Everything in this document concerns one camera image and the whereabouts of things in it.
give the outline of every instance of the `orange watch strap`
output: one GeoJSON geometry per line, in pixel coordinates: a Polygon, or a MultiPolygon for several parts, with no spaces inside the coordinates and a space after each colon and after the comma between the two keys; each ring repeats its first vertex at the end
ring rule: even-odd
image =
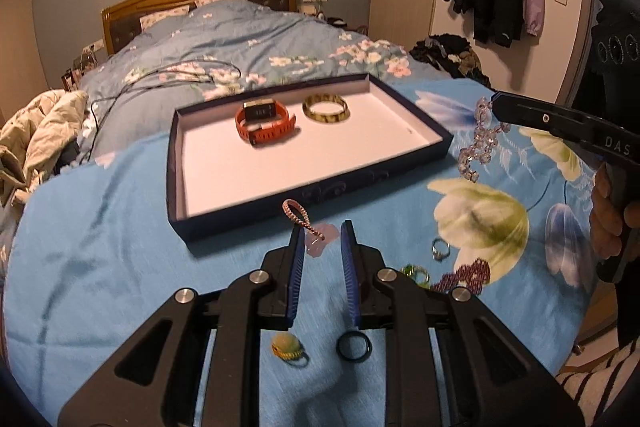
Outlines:
{"type": "Polygon", "coordinates": [[[296,115],[289,118],[289,111],[280,102],[275,102],[276,114],[281,120],[270,123],[268,127],[260,126],[257,130],[248,130],[244,125],[244,107],[241,107],[236,113],[236,129],[240,137],[249,142],[251,145],[267,143],[277,140],[282,136],[289,134],[296,126],[296,115]]]}

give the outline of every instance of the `black ring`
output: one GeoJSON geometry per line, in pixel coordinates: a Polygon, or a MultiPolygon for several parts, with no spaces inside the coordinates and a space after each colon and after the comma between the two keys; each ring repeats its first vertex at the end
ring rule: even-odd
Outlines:
{"type": "Polygon", "coordinates": [[[369,337],[364,333],[362,333],[361,331],[347,331],[346,333],[341,334],[340,337],[338,338],[338,341],[335,343],[335,352],[338,353],[338,356],[341,359],[343,359],[345,362],[351,362],[351,363],[364,362],[371,356],[371,351],[373,351],[373,345],[371,344],[369,337]],[[345,355],[340,350],[340,343],[346,339],[350,339],[351,337],[359,337],[361,339],[364,339],[365,343],[367,344],[367,350],[364,352],[364,355],[362,355],[361,357],[357,357],[356,359],[347,357],[347,355],[345,355]]]}

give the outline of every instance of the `blue floral bedding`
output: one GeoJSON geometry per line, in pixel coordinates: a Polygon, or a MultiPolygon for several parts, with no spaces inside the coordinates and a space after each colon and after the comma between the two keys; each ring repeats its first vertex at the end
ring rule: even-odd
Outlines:
{"type": "MultiPolygon", "coordinates": [[[[293,54],[277,56],[283,65],[274,68],[300,67],[293,54]]],[[[387,72],[395,68],[386,66],[387,72]]],[[[399,65],[402,72],[407,67],[411,62],[399,65]]],[[[561,140],[514,127],[500,135],[494,159],[471,184],[460,179],[456,158],[472,140],[476,101],[490,92],[471,80],[404,75],[392,85],[454,134],[450,156],[309,208],[312,221],[339,229],[351,219],[358,240],[380,248],[387,264],[424,266],[431,282],[486,260],[492,275],[480,298],[557,371],[594,283],[587,240],[593,171],[561,140]],[[451,245],[451,256],[440,263],[431,254],[436,237],[451,245]]],[[[47,182],[26,207],[6,281],[8,354],[18,383],[52,423],[82,382],[174,290],[225,287],[288,240],[290,223],[282,216],[187,247],[166,217],[167,145],[167,133],[160,133],[102,155],[47,182]]],[[[350,327],[348,317],[334,240],[305,260],[292,332],[309,365],[289,367],[271,354],[272,333],[262,334],[262,425],[384,424],[383,334],[367,331],[373,352],[366,362],[343,363],[334,346],[350,327]]],[[[201,410],[202,396],[196,425],[201,410]]]]}
{"type": "MultiPolygon", "coordinates": [[[[92,155],[120,150],[142,137],[169,130],[177,107],[203,99],[362,72],[383,81],[449,76],[416,62],[387,41],[372,42],[299,13],[274,12],[243,0],[208,4],[188,15],[160,21],[84,77],[82,89],[89,93],[89,103],[100,121],[92,155]],[[173,71],[141,79],[171,64],[173,71]],[[102,122],[113,100],[97,100],[114,97],[125,87],[175,84],[175,80],[183,80],[184,85],[122,96],[102,122]],[[210,83],[190,83],[193,80],[210,83]]],[[[79,139],[81,156],[91,148],[95,129],[96,120],[88,115],[79,139]]]]}

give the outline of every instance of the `jewelry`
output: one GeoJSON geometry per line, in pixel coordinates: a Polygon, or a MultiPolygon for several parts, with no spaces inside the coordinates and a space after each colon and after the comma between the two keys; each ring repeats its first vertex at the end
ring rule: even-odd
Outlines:
{"type": "Polygon", "coordinates": [[[476,259],[473,264],[463,264],[455,273],[446,273],[440,282],[434,284],[431,289],[436,292],[446,293],[461,284],[473,295],[480,295],[484,285],[491,282],[491,269],[484,259],[476,259]]]}
{"type": "Polygon", "coordinates": [[[351,111],[349,111],[349,106],[343,97],[338,96],[337,94],[312,94],[305,98],[304,102],[302,102],[302,112],[305,114],[307,118],[311,120],[315,120],[321,123],[337,123],[343,120],[347,120],[351,116],[351,111]],[[342,111],[335,114],[325,114],[321,112],[316,112],[311,107],[316,105],[316,103],[320,102],[333,102],[342,106],[342,111]]]}
{"type": "Polygon", "coordinates": [[[371,344],[369,337],[364,333],[362,333],[362,331],[347,331],[346,333],[341,334],[340,337],[338,338],[338,341],[335,343],[335,352],[338,353],[338,356],[341,359],[343,359],[345,362],[352,362],[352,363],[364,362],[371,356],[371,351],[373,351],[373,345],[371,344]],[[342,343],[353,337],[357,337],[359,339],[364,340],[367,346],[364,354],[362,354],[359,357],[349,357],[348,355],[345,355],[342,350],[342,343]]]}
{"type": "Polygon", "coordinates": [[[317,235],[322,241],[324,241],[324,234],[311,226],[309,215],[306,213],[305,208],[300,203],[295,200],[284,200],[284,202],[282,203],[282,209],[286,216],[289,217],[289,219],[292,220],[296,225],[300,225],[300,227],[306,228],[313,235],[317,235]],[[300,219],[291,211],[290,206],[299,211],[302,219],[300,219]]]}
{"type": "Polygon", "coordinates": [[[405,274],[409,279],[413,279],[414,282],[420,286],[421,288],[430,288],[429,281],[431,279],[429,272],[427,272],[426,268],[422,266],[418,266],[417,264],[408,264],[404,268],[400,270],[403,274],[405,274]],[[418,281],[418,274],[423,276],[422,281],[418,281]]]}
{"type": "Polygon", "coordinates": [[[273,335],[271,350],[276,357],[287,362],[301,359],[305,352],[298,338],[287,331],[273,335]]]}
{"type": "Polygon", "coordinates": [[[240,137],[255,146],[277,140],[293,131],[296,115],[289,118],[289,111],[280,102],[270,98],[245,102],[236,113],[236,129],[240,137]],[[262,120],[280,117],[280,120],[264,126],[262,120]]]}
{"type": "Polygon", "coordinates": [[[493,129],[485,127],[491,123],[492,103],[484,96],[476,103],[474,117],[476,118],[476,128],[474,129],[474,142],[466,148],[460,150],[458,155],[458,171],[460,175],[472,183],[478,181],[478,171],[474,171],[470,163],[478,160],[481,165],[487,165],[491,161],[491,155],[498,144],[498,134],[509,132],[510,123],[501,123],[493,129]]]}
{"type": "Polygon", "coordinates": [[[449,257],[449,255],[451,255],[451,247],[449,246],[449,243],[447,243],[447,241],[445,241],[441,237],[436,237],[433,240],[433,243],[431,243],[431,251],[433,251],[433,258],[436,261],[442,261],[443,259],[446,259],[447,257],[449,257]],[[441,252],[440,250],[438,250],[438,248],[436,247],[438,243],[443,243],[444,245],[447,245],[447,251],[441,252]]]}

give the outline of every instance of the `human hand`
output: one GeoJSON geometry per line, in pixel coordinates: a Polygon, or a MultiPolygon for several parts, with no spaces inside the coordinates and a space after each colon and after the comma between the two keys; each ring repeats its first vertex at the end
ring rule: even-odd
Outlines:
{"type": "Polygon", "coordinates": [[[591,245],[593,250],[603,259],[619,255],[622,250],[623,217],[624,222],[632,229],[640,229],[640,201],[633,201],[625,208],[623,216],[609,201],[611,183],[605,166],[602,165],[595,176],[595,184],[591,191],[593,209],[589,215],[591,223],[591,245]]]}

